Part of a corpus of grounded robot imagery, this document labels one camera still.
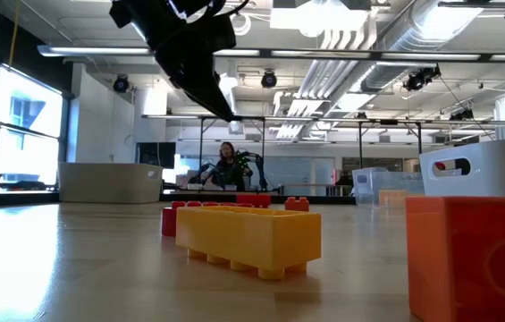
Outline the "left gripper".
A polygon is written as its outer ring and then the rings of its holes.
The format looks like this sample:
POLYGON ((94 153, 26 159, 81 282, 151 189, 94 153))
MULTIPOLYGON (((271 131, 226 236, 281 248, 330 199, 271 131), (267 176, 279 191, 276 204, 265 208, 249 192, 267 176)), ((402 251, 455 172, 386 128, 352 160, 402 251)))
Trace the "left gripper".
POLYGON ((220 89, 214 53, 236 47, 226 0, 112 0, 118 28, 132 25, 156 61, 195 103, 225 121, 235 114, 220 89))

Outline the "red toy brick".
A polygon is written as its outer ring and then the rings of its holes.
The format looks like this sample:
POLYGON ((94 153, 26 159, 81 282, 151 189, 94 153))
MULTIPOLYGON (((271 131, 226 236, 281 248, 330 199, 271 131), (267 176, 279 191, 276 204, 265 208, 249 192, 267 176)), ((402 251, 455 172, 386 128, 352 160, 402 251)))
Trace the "red toy brick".
POLYGON ((272 196, 269 194, 246 194, 236 195, 238 204, 249 204, 254 208, 269 208, 272 205, 272 196))
POLYGON ((172 205, 162 210, 161 217, 161 234, 167 237, 176 236, 176 221, 177 210, 183 207, 203 207, 203 206, 237 206, 237 203, 223 202, 217 203, 213 201, 173 201, 172 205))

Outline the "person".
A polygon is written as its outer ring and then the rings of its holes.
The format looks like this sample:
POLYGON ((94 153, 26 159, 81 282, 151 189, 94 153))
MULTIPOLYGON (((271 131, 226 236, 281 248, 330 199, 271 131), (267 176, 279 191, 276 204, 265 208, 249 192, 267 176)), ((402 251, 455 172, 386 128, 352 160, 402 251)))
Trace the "person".
POLYGON ((219 150, 219 161, 212 177, 212 183, 225 187, 234 185, 236 191, 246 189, 245 177, 250 177, 253 171, 247 165, 240 165, 236 160, 236 152, 230 142, 223 142, 219 150))

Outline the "overhead light bar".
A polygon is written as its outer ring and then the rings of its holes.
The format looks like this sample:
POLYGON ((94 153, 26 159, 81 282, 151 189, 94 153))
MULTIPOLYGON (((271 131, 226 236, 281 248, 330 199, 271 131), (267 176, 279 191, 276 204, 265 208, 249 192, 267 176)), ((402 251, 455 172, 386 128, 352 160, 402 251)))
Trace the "overhead light bar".
MULTIPOLYGON (((153 53, 143 47, 51 47, 38 46, 42 56, 150 56, 153 53)), ((458 53, 458 52, 400 52, 365 50, 323 49, 274 49, 240 48, 224 49, 214 53, 219 57, 254 57, 265 59, 324 59, 374 62, 429 62, 454 64, 505 64, 505 53, 458 53)))

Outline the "white ceiling unit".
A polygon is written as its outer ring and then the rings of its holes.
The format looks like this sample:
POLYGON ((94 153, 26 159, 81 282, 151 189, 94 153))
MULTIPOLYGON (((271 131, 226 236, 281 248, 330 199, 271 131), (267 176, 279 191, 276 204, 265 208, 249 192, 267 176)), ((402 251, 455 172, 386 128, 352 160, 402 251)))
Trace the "white ceiling unit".
POLYGON ((270 28, 315 38, 326 30, 358 30, 371 12, 372 0, 273 0, 270 28))

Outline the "grey plastic bin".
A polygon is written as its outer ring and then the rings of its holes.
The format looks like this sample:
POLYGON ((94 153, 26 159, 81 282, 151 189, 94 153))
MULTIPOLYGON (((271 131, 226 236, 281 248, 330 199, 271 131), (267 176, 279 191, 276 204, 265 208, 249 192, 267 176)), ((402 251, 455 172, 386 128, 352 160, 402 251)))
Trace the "grey plastic bin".
POLYGON ((148 164, 60 163, 62 202, 145 204, 160 199, 163 168, 148 164))

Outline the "clear plastic bin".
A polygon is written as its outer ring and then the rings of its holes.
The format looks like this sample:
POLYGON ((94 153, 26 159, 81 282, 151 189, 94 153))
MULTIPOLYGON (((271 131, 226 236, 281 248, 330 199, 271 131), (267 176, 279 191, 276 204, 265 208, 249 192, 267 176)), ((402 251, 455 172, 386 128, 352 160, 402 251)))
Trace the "clear plastic bin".
POLYGON ((358 205, 379 206, 380 190, 404 190, 410 196, 425 194, 421 173, 390 172, 372 167, 352 171, 353 196, 358 205))

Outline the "large window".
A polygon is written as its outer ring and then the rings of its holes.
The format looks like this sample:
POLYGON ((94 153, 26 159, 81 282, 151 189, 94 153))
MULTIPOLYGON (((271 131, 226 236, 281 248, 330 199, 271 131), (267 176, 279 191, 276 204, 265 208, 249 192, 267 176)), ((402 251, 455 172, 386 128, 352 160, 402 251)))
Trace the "large window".
POLYGON ((0 183, 56 183, 62 93, 0 67, 0 183))

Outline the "white plastic bin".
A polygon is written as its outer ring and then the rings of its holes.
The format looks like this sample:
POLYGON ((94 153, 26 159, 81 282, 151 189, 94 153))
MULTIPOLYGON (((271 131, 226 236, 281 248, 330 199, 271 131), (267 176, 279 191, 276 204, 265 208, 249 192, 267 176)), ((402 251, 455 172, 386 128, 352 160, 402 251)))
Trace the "white plastic bin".
POLYGON ((427 196, 505 197, 505 140, 435 150, 419 161, 427 196))

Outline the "black background rig frame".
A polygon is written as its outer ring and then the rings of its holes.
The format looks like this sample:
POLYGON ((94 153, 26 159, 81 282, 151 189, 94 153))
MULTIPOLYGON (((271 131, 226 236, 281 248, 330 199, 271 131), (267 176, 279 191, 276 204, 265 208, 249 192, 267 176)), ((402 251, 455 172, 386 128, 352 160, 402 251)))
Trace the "black background rig frame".
MULTIPOLYGON (((206 131, 213 126, 218 120, 218 116, 212 115, 204 115, 199 116, 200 127, 199 127, 199 166, 203 165, 203 151, 204 151, 204 134, 206 131)), ((255 116, 236 116, 232 121, 226 121, 228 125, 231 123, 246 123, 254 125, 257 128, 257 132, 260 136, 260 140, 241 140, 241 143, 260 143, 262 145, 262 154, 258 155, 258 153, 253 153, 250 151, 239 151, 235 149, 236 152, 236 160, 240 165, 247 165, 247 163, 253 162, 257 166, 257 174, 259 178, 259 186, 263 191, 267 188, 267 180, 265 178, 264 171, 264 157, 265 157, 265 124, 266 119, 264 117, 255 117, 255 116)))
POLYGON ((371 125, 379 124, 383 127, 395 127, 398 125, 403 125, 409 131, 411 131, 417 137, 417 154, 421 155, 423 153, 423 126, 421 122, 411 122, 410 120, 397 120, 397 119, 359 119, 358 124, 358 156, 359 156, 359 166, 363 167, 363 125, 369 123, 371 125))

